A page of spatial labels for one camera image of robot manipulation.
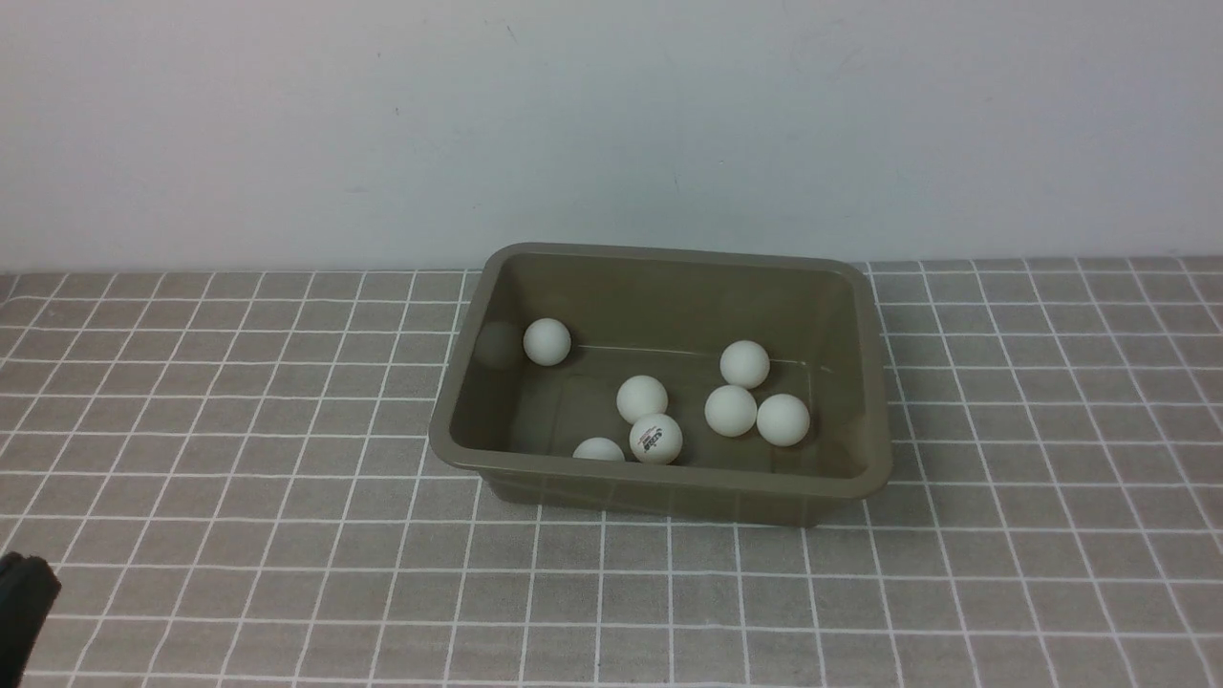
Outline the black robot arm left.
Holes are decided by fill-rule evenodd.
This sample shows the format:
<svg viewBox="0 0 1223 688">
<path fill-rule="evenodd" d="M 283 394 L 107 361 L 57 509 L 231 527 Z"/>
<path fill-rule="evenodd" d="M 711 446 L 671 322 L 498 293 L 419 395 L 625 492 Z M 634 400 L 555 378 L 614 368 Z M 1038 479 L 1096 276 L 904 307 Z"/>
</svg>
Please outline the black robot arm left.
<svg viewBox="0 0 1223 688">
<path fill-rule="evenodd" d="M 16 551 L 1 557 L 1 686 L 18 687 L 35 639 L 61 591 L 45 558 Z"/>
</svg>

